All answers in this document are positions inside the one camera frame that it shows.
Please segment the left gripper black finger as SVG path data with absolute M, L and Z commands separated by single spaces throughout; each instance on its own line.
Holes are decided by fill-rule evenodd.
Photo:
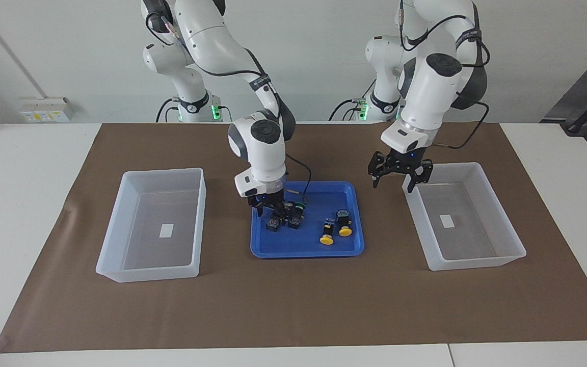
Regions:
M 406 186 L 406 192 L 410 194 L 418 184 L 429 183 L 433 167 L 432 160 L 421 160 L 419 163 L 412 164 L 408 168 L 409 183 Z
M 368 174 L 372 179 L 372 187 L 377 188 L 382 177 L 383 166 L 385 163 L 385 156 L 381 152 L 373 153 L 370 162 L 368 163 Z

